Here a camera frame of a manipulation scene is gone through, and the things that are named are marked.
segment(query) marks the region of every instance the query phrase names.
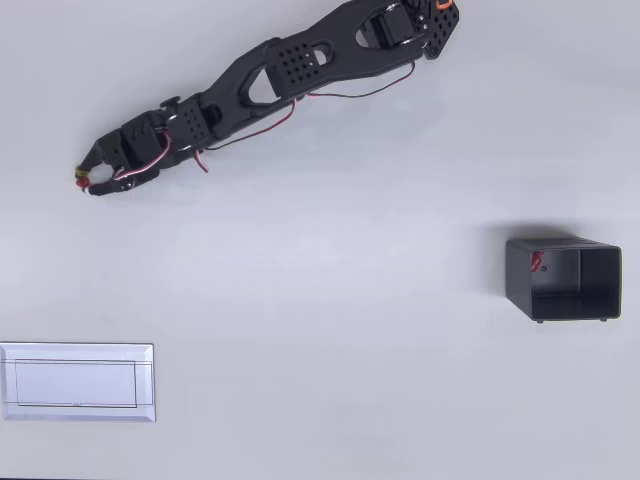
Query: mounting hole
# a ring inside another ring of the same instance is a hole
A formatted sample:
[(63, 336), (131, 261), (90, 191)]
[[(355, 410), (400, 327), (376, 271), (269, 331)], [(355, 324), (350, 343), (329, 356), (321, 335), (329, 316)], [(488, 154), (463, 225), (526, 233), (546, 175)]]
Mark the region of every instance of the mounting hole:
[(249, 99), (254, 103), (273, 103), (280, 97), (276, 95), (264, 68), (249, 87)]
[(325, 53), (323, 51), (314, 50), (313, 53), (315, 53), (315, 55), (316, 55), (316, 60), (318, 61), (318, 65), (320, 65), (320, 66), (326, 65), (327, 56), (325, 55)]
[(364, 33), (362, 33), (362, 29), (356, 32), (356, 42), (358, 42), (358, 45), (360, 45), (363, 48), (369, 48), (369, 42), (367, 42), (367, 39), (364, 37)]

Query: black robotic arm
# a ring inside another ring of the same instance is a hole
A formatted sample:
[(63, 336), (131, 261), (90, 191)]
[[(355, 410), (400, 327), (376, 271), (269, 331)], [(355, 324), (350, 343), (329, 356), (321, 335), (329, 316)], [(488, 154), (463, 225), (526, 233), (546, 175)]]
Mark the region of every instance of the black robotic arm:
[[(145, 112), (98, 139), (76, 169), (77, 184), (92, 195), (123, 192), (153, 180), (160, 170), (198, 158), (253, 123), (292, 106), (305, 95), (343, 80), (373, 77), (439, 56), (459, 21), (451, 0), (352, 0), (314, 26), (273, 38), (238, 58), (207, 90)], [(356, 40), (360, 31), (368, 47)], [(316, 51), (322, 52), (320, 64)], [(256, 103), (249, 89), (265, 70), (278, 97)], [(113, 177), (91, 185), (101, 163)]]

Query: open black box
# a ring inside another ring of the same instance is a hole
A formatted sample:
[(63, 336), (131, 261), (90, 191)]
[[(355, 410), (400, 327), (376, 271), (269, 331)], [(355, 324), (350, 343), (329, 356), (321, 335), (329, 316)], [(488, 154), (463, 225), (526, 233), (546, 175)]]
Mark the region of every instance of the open black box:
[(506, 290), (538, 323), (618, 318), (622, 251), (583, 238), (509, 240)]

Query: white tray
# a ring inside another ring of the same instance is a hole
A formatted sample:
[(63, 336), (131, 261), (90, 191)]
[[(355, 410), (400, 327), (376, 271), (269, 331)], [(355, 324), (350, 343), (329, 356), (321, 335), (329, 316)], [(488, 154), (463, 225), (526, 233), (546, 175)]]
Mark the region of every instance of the white tray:
[(155, 422), (153, 345), (0, 343), (5, 420)]

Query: white surface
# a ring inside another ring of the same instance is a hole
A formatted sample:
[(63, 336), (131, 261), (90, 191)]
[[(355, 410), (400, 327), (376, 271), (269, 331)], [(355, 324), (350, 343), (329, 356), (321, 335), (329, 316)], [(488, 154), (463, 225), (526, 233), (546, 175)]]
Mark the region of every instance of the white surface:
[(155, 421), (153, 345), (0, 344), (5, 420)]
[[(304, 100), (208, 176), (73, 184), (98, 136), (339, 3), (0, 3), (0, 336), (153, 342), (160, 398), (153, 425), (2, 422), (0, 476), (640, 476), (639, 2), (460, 0), (384, 94)], [(623, 248), (620, 320), (503, 298), (535, 225)]]

